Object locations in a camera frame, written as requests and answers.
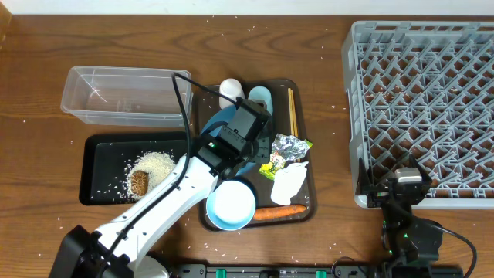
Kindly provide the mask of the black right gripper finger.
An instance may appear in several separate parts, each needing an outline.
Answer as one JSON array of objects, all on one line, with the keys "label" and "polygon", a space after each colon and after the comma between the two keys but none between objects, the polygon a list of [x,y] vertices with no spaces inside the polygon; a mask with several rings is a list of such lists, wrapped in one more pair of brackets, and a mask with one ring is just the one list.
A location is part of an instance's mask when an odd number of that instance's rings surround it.
[{"label": "black right gripper finger", "polygon": [[428,173],[423,169],[423,167],[418,163],[418,161],[415,159],[415,157],[412,154],[408,155],[408,166],[406,168],[417,168],[422,177],[422,181],[420,183],[422,185],[430,185],[431,184],[431,178],[428,175]]},{"label": "black right gripper finger", "polygon": [[368,196],[372,192],[372,185],[369,176],[369,172],[365,167],[364,159],[360,158],[358,161],[358,178],[355,195]]}]

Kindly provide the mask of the brown food scrap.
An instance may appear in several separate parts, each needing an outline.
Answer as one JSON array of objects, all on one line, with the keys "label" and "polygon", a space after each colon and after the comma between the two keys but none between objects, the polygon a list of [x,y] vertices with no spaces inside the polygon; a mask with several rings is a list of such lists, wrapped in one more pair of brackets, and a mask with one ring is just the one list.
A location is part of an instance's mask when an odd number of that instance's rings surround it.
[{"label": "brown food scrap", "polygon": [[130,190],[133,194],[142,197],[148,191],[149,175],[147,172],[138,170],[130,176]]}]

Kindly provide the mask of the foil snack wrapper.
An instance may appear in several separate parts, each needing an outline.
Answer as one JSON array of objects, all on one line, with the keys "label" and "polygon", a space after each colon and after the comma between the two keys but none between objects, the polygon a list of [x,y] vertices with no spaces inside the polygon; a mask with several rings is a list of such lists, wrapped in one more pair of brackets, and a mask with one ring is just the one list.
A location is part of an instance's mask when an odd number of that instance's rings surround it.
[{"label": "foil snack wrapper", "polygon": [[304,158],[313,143],[300,140],[294,135],[277,134],[272,143],[272,152],[267,164],[262,164],[259,173],[273,180],[277,171],[285,167],[287,161],[296,161]]}]

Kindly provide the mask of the white paper napkin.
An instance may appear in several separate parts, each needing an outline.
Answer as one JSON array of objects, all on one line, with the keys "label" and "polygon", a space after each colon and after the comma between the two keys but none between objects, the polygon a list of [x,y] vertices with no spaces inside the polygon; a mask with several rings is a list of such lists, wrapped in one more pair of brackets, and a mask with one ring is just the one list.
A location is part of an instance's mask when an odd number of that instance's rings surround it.
[{"label": "white paper napkin", "polygon": [[307,173],[308,161],[292,163],[275,174],[271,200],[277,205],[291,205],[291,198],[298,194]]}]

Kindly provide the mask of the orange carrot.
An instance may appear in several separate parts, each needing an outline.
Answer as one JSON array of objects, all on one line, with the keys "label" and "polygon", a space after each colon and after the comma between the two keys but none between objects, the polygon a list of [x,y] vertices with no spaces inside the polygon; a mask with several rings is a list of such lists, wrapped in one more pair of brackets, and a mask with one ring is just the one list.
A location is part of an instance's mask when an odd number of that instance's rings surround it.
[{"label": "orange carrot", "polygon": [[306,206],[304,205],[286,205],[270,208],[258,208],[254,213],[253,219],[256,221],[273,220],[299,214],[305,211]]}]

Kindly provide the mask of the light blue bowl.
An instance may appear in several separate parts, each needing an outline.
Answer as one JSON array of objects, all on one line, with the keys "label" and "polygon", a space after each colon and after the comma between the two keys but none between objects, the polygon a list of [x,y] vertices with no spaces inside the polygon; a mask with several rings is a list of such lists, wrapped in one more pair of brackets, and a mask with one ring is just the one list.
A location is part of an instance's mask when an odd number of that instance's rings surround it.
[{"label": "light blue bowl", "polygon": [[206,213],[212,224],[225,231],[242,229],[253,219],[255,196],[240,181],[222,182],[207,198]]}]

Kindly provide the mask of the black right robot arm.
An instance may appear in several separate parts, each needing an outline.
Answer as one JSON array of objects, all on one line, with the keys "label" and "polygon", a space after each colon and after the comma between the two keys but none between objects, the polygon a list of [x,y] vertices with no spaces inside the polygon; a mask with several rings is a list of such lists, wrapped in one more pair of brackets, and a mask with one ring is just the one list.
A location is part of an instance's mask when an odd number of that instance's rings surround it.
[{"label": "black right robot arm", "polygon": [[413,215],[412,207],[425,199],[431,178],[413,156],[408,166],[373,185],[359,160],[357,195],[367,198],[367,207],[379,208],[384,221],[381,243],[391,257],[367,271],[367,277],[431,277],[430,264],[439,259],[442,234],[436,222]]}]

